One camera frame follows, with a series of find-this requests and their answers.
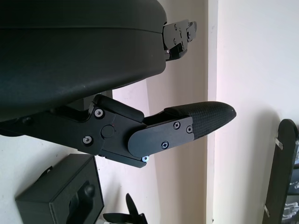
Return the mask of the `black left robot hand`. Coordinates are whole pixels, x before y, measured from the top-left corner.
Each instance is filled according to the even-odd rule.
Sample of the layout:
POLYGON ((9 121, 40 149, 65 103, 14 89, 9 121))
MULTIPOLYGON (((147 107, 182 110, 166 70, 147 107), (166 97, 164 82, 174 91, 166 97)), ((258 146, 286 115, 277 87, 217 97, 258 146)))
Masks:
POLYGON ((0 133, 30 136, 142 168, 148 157, 226 125, 222 102, 145 117, 103 92, 161 74, 197 24, 169 24, 156 0, 3 0, 0 133))

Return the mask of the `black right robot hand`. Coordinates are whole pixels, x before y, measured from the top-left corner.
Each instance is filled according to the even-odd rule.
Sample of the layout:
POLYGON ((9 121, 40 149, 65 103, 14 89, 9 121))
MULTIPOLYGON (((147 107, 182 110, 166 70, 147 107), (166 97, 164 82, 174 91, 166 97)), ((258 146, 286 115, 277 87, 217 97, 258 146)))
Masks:
POLYGON ((136 205, 129 193, 126 194, 126 204, 128 214, 124 213, 105 213, 103 218, 113 224, 148 224, 144 213, 138 213, 136 205))

